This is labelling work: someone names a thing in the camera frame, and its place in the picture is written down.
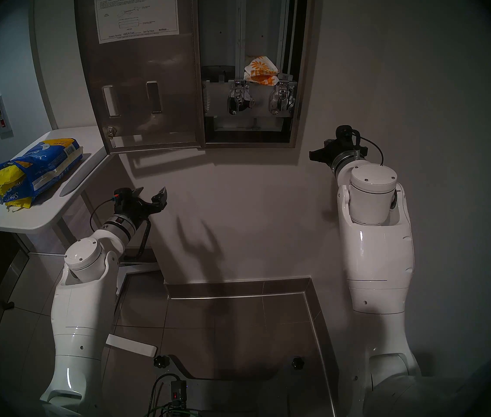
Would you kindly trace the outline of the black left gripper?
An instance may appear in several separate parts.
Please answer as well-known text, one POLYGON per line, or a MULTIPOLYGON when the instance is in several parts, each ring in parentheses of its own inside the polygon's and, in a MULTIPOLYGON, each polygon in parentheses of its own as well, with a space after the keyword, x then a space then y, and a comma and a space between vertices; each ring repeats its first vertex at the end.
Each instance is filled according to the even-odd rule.
POLYGON ((144 187, 138 187, 131 192, 131 197, 125 200, 125 216, 132 223, 142 223, 154 211, 162 211, 167 205, 168 192, 163 187, 155 196, 151 198, 151 203, 140 198, 144 187))

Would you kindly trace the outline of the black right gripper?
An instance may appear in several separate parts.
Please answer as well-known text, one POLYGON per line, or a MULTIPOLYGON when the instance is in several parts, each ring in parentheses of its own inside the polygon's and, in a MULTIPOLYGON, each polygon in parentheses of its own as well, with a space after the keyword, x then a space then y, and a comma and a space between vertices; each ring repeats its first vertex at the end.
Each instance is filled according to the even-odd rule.
POLYGON ((355 149, 353 142, 336 142, 336 139, 327 139, 323 142, 322 148, 309 151, 311 161, 326 163, 331 169, 340 169, 345 164, 367 155, 367 146, 357 146, 355 149))

